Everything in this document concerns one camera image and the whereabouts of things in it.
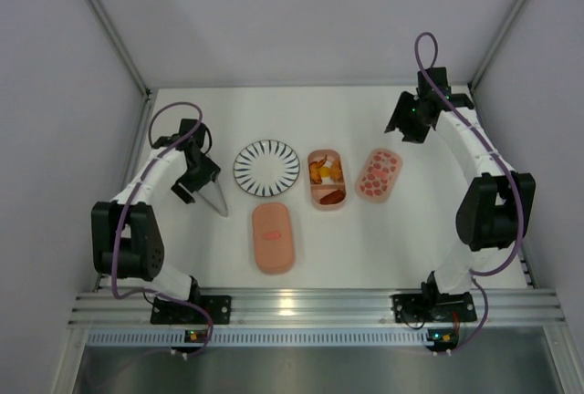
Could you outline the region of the orange fried shrimp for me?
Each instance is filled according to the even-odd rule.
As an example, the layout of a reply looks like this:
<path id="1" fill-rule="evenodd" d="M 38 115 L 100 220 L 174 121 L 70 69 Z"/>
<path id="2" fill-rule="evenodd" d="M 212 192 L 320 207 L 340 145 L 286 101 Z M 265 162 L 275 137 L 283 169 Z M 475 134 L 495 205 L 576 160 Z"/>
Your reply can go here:
<path id="1" fill-rule="evenodd" d="M 314 184 L 321 184 L 322 183 L 322 176 L 320 175 L 320 169 L 324 166 L 327 162 L 328 157 L 325 156 L 323 159 L 318 161 L 312 161 L 308 168 L 309 168 L 309 177 L 312 183 Z"/>

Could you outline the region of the brown meat slice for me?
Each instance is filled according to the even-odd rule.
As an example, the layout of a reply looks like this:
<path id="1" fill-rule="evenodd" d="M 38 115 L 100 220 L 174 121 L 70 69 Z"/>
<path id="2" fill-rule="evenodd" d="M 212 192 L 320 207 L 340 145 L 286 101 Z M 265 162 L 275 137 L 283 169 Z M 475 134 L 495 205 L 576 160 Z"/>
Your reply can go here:
<path id="1" fill-rule="evenodd" d="M 343 190 L 335 190 L 323 196 L 319 203 L 321 205 L 335 205 L 344 201 L 346 193 Z"/>

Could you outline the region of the fried egg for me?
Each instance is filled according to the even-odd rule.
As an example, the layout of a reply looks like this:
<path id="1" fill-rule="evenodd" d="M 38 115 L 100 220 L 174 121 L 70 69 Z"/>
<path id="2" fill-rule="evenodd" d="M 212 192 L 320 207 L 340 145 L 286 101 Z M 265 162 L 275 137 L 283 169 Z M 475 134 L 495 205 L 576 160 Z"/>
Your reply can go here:
<path id="1" fill-rule="evenodd" d="M 331 181 L 330 178 L 330 167 L 322 166 L 319 169 L 319 175 L 323 181 Z"/>

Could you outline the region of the pink divided lunch box tray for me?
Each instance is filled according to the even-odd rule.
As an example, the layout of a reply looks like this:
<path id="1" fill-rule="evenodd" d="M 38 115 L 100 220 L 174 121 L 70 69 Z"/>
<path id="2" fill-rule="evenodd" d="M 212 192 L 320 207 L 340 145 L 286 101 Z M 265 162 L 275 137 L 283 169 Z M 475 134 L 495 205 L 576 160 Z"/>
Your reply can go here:
<path id="1" fill-rule="evenodd" d="M 338 210 L 347 200 L 343 162 L 335 150 L 314 150 L 308 155 L 308 179 L 310 199 L 318 210 Z"/>

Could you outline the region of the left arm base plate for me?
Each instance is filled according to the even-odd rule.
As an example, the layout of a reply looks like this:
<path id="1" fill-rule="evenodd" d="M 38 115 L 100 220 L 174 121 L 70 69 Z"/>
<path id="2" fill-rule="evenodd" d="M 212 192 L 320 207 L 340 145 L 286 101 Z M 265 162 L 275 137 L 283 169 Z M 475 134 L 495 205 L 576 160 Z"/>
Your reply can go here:
<path id="1" fill-rule="evenodd" d="M 229 325 L 232 297 L 229 295 L 203 295 L 199 307 L 215 325 Z M 154 298 L 150 323 L 152 325 L 203 325 L 206 317 L 185 304 Z"/>

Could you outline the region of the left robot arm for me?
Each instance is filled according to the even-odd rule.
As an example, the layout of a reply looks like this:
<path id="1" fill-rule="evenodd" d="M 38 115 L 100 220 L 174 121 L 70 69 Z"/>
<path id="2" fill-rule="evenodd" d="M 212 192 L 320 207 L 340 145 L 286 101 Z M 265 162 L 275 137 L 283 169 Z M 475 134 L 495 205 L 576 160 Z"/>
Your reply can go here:
<path id="1" fill-rule="evenodd" d="M 220 167 L 208 156 L 210 130 L 197 119 L 182 119 L 177 133 L 160 136 L 140 173 L 107 202 L 96 202 L 90 214 L 92 260 L 97 273 L 108 275 L 113 286 L 120 279 L 142 281 L 142 291 L 168 300 L 198 305 L 201 290 L 194 277 L 165 260 L 165 245 L 155 207 L 168 196 L 186 205 L 201 198 L 213 185 L 219 213 L 226 211 L 219 187 Z"/>

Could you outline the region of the light pink lid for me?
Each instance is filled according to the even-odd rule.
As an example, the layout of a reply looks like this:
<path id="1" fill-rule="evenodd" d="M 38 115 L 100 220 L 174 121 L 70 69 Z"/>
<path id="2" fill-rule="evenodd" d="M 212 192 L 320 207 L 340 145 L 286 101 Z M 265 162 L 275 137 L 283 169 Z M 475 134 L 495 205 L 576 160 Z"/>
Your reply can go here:
<path id="1" fill-rule="evenodd" d="M 402 158 L 384 148 L 372 150 L 355 183 L 355 193 L 372 203 L 387 202 L 402 170 Z"/>

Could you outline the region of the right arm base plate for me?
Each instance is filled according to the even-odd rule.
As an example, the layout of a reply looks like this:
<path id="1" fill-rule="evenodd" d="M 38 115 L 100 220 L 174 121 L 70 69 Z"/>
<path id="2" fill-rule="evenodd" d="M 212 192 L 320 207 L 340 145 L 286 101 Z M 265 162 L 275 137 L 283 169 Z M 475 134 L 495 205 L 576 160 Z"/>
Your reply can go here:
<path id="1" fill-rule="evenodd" d="M 460 295 L 424 296 L 419 293 L 397 294 L 391 297 L 398 323 L 453 323 L 477 320 L 470 293 Z"/>

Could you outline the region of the pink lunch box lid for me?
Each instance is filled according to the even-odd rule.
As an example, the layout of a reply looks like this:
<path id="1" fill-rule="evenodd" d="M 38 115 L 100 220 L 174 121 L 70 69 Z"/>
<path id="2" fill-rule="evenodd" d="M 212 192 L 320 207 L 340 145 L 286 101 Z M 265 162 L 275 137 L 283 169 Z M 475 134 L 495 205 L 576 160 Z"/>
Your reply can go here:
<path id="1" fill-rule="evenodd" d="M 289 271 L 296 250 L 288 208 L 280 202 L 258 205 L 252 212 L 255 263 L 267 275 Z"/>

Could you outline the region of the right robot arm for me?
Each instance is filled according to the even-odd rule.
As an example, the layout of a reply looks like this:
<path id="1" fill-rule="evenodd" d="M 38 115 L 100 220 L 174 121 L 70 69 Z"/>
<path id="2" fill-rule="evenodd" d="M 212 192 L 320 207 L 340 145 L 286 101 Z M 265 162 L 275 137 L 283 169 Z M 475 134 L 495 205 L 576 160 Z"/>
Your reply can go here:
<path id="1" fill-rule="evenodd" d="M 454 93 L 445 67 L 419 72 L 415 93 L 401 93 L 385 129 L 399 131 L 405 142 L 422 144 L 435 131 L 450 148 L 468 187 L 455 214 L 458 243 L 422 282 L 421 291 L 395 299 L 397 321 L 475 321 L 470 294 L 473 278 L 486 276 L 493 253 L 518 250 L 526 235 L 536 182 L 505 161 L 464 93 Z"/>

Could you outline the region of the metal serving tongs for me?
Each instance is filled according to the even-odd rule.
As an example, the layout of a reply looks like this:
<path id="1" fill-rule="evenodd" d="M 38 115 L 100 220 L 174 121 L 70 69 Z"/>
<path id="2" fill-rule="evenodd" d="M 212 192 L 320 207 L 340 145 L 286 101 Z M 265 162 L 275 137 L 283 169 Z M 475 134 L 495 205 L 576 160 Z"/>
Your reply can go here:
<path id="1" fill-rule="evenodd" d="M 198 191 L 198 194 L 202 200 L 220 216 L 226 218 L 229 215 L 227 202 L 219 178 L 205 184 L 204 187 Z"/>

